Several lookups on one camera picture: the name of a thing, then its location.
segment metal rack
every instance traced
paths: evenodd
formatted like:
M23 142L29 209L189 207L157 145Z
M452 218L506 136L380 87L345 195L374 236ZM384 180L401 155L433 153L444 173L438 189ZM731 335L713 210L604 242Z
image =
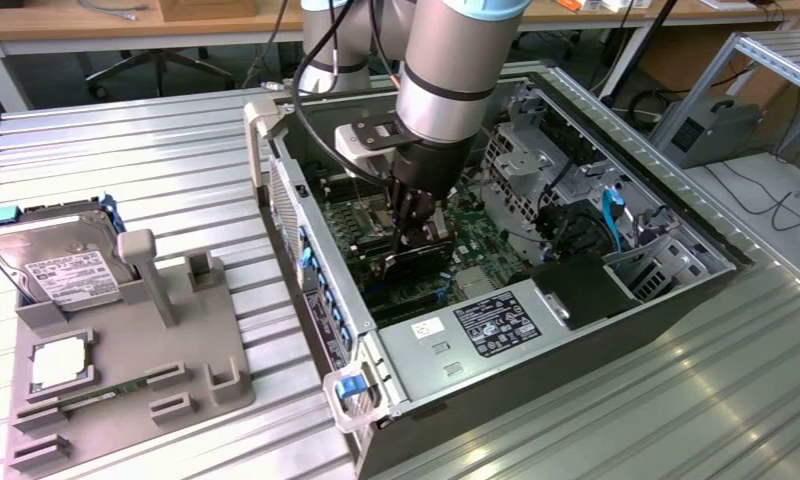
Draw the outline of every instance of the metal rack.
M691 93L671 113L671 119L664 122L653 134L653 144L659 150L669 144L675 133L679 131L691 111L691 108L703 98L717 74L729 63L735 52L740 52L759 63L763 67L771 69L785 80L800 87L800 30L777 32L753 32L733 33L725 44L720 48L705 72L699 78ZM800 121L793 125L783 144L777 150L781 150L791 140L800 133Z

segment sticker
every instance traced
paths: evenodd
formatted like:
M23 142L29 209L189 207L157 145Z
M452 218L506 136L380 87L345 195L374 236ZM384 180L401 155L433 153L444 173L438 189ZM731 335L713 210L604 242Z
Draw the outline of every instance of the sticker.
M118 291L103 256L97 250L23 265L57 305Z
M541 335L512 292L472 303L453 313L484 357L497 355Z
M438 319L438 317L432 317L429 320L424 320L412 325L412 333L414 333L414 338L418 340L441 331L444 331L444 325L441 324L441 319Z

